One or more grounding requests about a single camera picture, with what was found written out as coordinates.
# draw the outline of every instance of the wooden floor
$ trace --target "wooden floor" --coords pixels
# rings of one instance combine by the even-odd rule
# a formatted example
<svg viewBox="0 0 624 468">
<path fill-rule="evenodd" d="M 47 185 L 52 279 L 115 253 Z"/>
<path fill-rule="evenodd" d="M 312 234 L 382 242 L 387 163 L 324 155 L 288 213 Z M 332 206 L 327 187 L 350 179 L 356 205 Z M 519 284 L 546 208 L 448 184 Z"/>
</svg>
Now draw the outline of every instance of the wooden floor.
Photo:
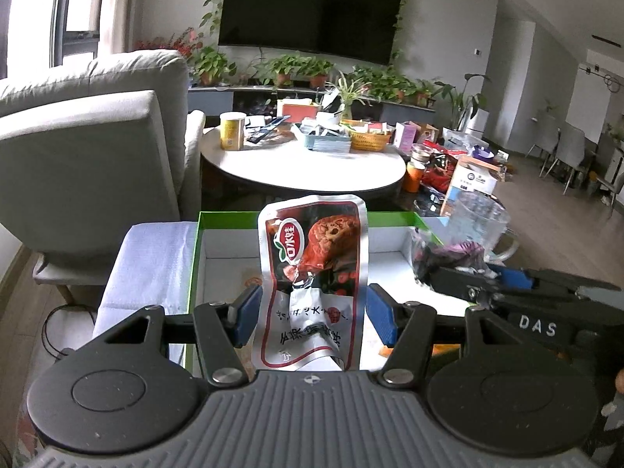
<svg viewBox="0 0 624 468">
<path fill-rule="evenodd" d="M 551 268 L 624 287 L 624 216 L 587 191 L 569 190 L 548 177 L 539 179 L 534 159 L 513 156 L 517 173 L 498 184 L 496 195 L 511 214 L 520 249 L 513 267 Z"/>
<path fill-rule="evenodd" d="M 624 217 L 616 211 L 609 219 L 600 199 L 589 199 L 584 191 L 579 195 L 569 190 L 564 197 L 562 184 L 538 179 L 535 160 L 513 157 L 512 163 L 517 173 L 496 190 L 521 242 L 507 263 L 559 269 L 624 286 Z M 34 259 L 24 268 L 0 320 L 0 439 L 10 450 L 24 387 L 34 372 L 52 363 L 41 347 L 41 325 L 48 312 L 63 303 L 54 287 L 32 281 Z M 64 329 L 76 330 L 67 324 Z"/>
<path fill-rule="evenodd" d="M 13 452 L 16 419 L 26 383 L 54 362 L 41 344 L 41 327 L 56 306 L 65 304 L 56 287 L 37 285 L 33 254 L 20 274 L 0 319 L 0 440 Z M 59 348 L 80 346 L 93 326 L 85 312 L 58 312 L 49 323 L 51 341 Z"/>
</svg>

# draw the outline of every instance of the snack bag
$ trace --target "snack bag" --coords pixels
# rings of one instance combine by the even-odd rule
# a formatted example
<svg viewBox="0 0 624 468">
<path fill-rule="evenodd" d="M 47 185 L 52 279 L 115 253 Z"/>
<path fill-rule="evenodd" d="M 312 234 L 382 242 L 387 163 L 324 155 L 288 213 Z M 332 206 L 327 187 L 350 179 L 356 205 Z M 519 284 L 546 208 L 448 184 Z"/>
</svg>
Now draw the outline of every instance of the snack bag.
<svg viewBox="0 0 624 468">
<path fill-rule="evenodd" d="M 263 295 L 252 359 L 294 371 L 314 359 L 360 364 L 368 224 L 355 195 L 269 204 L 258 217 Z"/>
</svg>

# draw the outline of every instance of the round table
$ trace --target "round table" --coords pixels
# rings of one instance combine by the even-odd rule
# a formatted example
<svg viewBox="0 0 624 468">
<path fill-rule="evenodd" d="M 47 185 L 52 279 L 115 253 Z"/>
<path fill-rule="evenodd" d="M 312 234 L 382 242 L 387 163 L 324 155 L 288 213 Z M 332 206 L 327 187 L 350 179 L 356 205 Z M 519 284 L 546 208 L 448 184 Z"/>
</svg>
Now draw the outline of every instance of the round table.
<svg viewBox="0 0 624 468">
<path fill-rule="evenodd" d="M 405 174 L 405 161 L 392 146 L 385 151 L 347 154 L 310 151 L 296 139 L 240 151 L 221 149 L 219 130 L 202 136 L 202 156 L 227 176 L 270 195 L 353 193 L 364 200 L 392 195 Z"/>
</svg>

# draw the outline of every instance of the tv cabinet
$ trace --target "tv cabinet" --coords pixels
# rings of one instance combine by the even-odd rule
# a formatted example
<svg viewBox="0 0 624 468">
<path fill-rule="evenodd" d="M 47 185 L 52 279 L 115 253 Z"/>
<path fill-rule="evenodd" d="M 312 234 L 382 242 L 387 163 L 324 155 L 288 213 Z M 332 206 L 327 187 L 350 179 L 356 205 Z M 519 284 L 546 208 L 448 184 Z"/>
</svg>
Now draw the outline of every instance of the tv cabinet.
<svg viewBox="0 0 624 468">
<path fill-rule="evenodd" d="M 312 98 L 320 101 L 324 90 L 310 88 L 276 88 L 275 86 L 227 86 L 193 87 L 188 90 L 188 110 L 200 110 L 207 116 L 207 126 L 213 126 L 219 114 L 240 111 L 246 114 L 275 116 L 277 100 L 280 98 Z M 396 124 L 403 121 L 433 124 L 436 112 L 406 103 L 378 102 L 367 98 L 366 104 L 355 102 L 351 106 L 353 118 L 370 119 Z"/>
</svg>

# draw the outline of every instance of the black tv screen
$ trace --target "black tv screen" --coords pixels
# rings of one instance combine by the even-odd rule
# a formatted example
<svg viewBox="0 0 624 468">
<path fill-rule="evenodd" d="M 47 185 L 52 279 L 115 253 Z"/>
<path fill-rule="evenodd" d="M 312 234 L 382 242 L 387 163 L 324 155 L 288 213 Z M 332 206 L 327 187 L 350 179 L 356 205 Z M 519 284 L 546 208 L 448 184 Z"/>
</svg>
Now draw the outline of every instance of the black tv screen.
<svg viewBox="0 0 624 468">
<path fill-rule="evenodd" d="M 250 45 L 387 64 L 401 0 L 223 0 L 220 45 Z"/>
</svg>

